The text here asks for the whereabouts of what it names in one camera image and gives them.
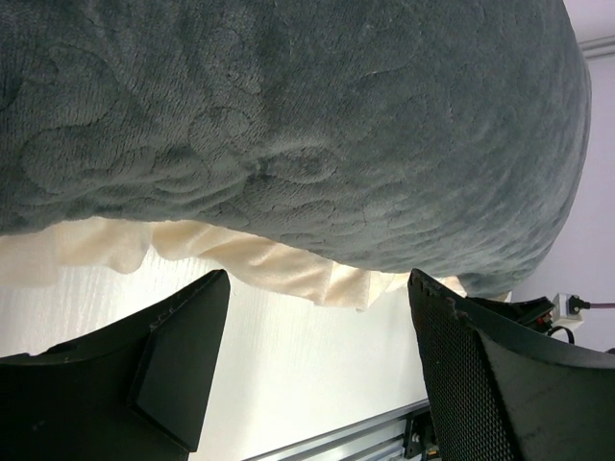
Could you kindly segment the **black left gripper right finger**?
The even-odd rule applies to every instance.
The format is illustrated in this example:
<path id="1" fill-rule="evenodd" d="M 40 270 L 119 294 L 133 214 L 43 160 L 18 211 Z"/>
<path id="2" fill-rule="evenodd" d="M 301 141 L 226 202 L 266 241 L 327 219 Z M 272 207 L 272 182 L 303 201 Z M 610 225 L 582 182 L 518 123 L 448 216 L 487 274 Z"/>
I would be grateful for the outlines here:
<path id="1" fill-rule="evenodd" d="M 613 459 L 613 355 L 526 328 L 420 270 L 407 290 L 442 459 Z"/>

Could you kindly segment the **grey pillowcase with cream frill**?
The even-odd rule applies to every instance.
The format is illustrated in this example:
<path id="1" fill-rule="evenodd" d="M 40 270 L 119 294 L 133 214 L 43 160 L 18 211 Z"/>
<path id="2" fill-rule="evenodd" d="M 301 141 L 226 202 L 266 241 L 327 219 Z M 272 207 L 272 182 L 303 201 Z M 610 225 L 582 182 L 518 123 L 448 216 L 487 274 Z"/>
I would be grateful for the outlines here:
<path id="1" fill-rule="evenodd" d="M 560 1 L 5 1 L 1 280 L 149 250 L 364 308 L 545 258 L 591 80 Z"/>

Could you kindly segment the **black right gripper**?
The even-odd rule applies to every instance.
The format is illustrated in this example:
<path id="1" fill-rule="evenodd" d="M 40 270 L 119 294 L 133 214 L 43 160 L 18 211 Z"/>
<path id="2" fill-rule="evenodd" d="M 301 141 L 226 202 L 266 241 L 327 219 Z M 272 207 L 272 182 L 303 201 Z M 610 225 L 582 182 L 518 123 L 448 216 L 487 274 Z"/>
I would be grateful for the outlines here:
<path id="1" fill-rule="evenodd" d="M 468 300 L 525 328 L 550 337 L 559 331 L 563 331 L 566 333 L 568 344 L 576 343 L 571 329 L 557 326 L 554 323 L 556 305 L 546 297 L 522 303 L 506 303 L 483 298 L 468 298 Z"/>

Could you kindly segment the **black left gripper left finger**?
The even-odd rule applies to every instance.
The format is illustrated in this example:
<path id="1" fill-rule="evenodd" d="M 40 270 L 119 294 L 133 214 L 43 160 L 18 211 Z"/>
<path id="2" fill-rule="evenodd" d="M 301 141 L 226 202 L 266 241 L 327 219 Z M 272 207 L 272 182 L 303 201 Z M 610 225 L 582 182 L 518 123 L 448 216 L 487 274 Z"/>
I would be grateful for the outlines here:
<path id="1" fill-rule="evenodd" d="M 199 446 L 227 319 L 216 270 L 46 352 L 1 361 L 5 460 L 186 460 Z"/>

